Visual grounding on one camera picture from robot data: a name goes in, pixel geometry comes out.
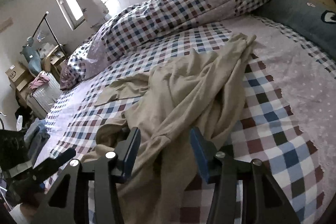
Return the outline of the person's left hand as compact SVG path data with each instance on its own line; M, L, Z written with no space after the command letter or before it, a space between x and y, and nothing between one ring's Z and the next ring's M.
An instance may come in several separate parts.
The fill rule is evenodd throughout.
M36 212L36 207L20 203L10 211L10 215L17 224L30 224Z

